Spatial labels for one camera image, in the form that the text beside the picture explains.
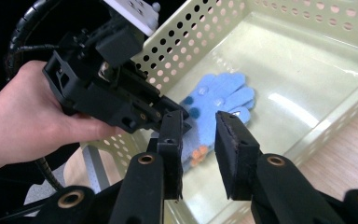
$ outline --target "plastic basket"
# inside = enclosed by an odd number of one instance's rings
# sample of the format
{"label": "plastic basket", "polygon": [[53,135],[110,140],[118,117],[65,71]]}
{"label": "plastic basket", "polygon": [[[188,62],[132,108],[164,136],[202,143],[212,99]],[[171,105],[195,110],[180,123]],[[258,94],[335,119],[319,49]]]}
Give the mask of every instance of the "plastic basket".
{"label": "plastic basket", "polygon": [[[358,0],[186,1],[133,60],[176,102],[205,74],[243,72],[256,94],[248,128],[264,153],[299,165],[358,113]],[[124,176],[149,135],[87,144]],[[172,222],[235,223],[249,211],[227,199],[213,153],[185,174],[183,194],[165,203]]]}

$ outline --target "light blue fabric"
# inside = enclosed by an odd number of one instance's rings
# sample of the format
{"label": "light blue fabric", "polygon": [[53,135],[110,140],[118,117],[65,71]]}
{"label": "light blue fabric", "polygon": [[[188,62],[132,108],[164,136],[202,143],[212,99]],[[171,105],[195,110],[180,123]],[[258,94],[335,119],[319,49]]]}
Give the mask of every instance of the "light blue fabric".
{"label": "light blue fabric", "polygon": [[194,150],[200,146],[213,149],[216,130],[215,113],[226,111],[249,121],[249,109],[255,105],[255,91],[245,85],[242,73],[205,75],[197,87],[181,102],[192,129],[183,136],[182,163],[189,167]]}

